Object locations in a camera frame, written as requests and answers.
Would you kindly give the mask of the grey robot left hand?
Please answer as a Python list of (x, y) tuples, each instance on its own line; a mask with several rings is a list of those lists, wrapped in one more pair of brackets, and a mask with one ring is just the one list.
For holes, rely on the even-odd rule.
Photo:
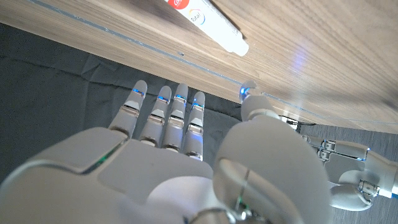
[(371, 208), (377, 196), (397, 196), (397, 162), (349, 141), (302, 138), (314, 148), (333, 184), (330, 205), (348, 211)]

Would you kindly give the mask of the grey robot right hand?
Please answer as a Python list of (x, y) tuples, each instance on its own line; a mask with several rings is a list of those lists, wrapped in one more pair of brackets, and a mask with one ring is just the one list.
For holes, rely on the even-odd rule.
[(203, 160), (205, 96), (189, 118), (186, 85), (163, 87), (138, 139), (138, 81), (107, 128), (31, 157), (1, 184), (2, 223), (330, 223), (326, 172), (257, 85), (241, 86), (240, 123)]

